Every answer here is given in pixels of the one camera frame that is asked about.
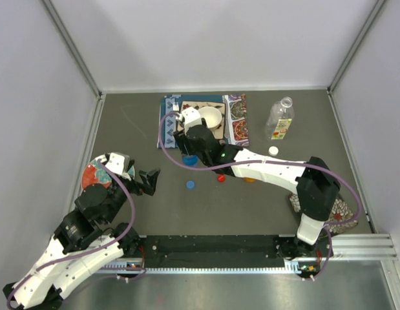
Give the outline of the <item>red bottle cap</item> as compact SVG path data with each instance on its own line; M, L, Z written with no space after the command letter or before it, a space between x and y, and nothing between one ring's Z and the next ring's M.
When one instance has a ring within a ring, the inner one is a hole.
M218 175L217 180L218 180L220 183L222 183L222 182L225 182L226 177L225 177L223 174L221 174L221 175Z

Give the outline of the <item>blue cap water bottle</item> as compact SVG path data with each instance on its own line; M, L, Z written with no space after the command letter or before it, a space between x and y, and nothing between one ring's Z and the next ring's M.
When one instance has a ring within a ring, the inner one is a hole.
M196 155L183 155L182 162L184 165L194 167L198 163L198 156Z

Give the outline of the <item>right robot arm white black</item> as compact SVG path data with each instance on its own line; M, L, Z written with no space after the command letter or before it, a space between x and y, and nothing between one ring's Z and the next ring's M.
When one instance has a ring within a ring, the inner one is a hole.
M322 159L312 156L309 161L284 161L259 155L221 142L203 125L195 125L187 132L178 130L173 136L182 154L197 156L217 174L262 181L297 195L301 216L295 249L307 256L318 248L318 238L341 189Z

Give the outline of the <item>blue bottle cap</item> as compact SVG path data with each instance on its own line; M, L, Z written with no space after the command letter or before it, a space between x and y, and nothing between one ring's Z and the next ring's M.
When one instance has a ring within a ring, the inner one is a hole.
M192 181L192 180L187 181L187 182L186 182L186 187L187 187L188 189L194 189L194 188L195 188L195 182Z

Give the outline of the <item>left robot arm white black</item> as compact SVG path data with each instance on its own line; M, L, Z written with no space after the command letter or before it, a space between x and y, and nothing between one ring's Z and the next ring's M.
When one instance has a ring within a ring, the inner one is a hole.
M152 196L159 174L159 169L141 171L141 181L116 174L108 185L85 187L28 274L4 286L8 308L59 309L80 284L108 263L143 254L141 238L130 224L118 224L108 236L100 225L111 223L130 195Z

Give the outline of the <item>large clear juice bottle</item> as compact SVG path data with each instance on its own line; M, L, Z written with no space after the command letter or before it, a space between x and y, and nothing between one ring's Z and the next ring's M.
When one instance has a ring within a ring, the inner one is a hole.
M284 97L274 103L265 126L267 139L283 140L294 117L293 100L290 97Z

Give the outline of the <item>white bottle cap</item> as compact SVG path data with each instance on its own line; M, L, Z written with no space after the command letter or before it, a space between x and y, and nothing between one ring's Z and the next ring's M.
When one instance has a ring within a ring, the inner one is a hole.
M271 146L268 149L268 153L270 156L277 156L279 154L279 149L276 146Z

